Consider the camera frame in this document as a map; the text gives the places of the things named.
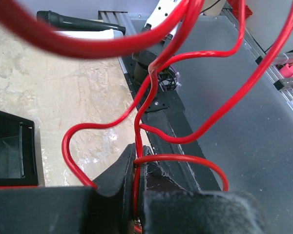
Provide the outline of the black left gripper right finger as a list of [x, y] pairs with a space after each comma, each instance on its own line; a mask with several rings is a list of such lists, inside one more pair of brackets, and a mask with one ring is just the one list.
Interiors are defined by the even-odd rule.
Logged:
[[[192, 192], [163, 175], [160, 161], [185, 161], [214, 170], [222, 191]], [[264, 234], [266, 222], [257, 200], [246, 192], [229, 192], [224, 172], [214, 163], [189, 155], [138, 158], [138, 217], [144, 234]]]

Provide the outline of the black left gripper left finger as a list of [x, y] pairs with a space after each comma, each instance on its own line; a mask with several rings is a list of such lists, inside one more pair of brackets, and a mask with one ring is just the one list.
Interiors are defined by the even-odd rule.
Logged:
[[0, 189], [0, 234], [131, 234], [135, 145], [96, 179], [97, 188]]

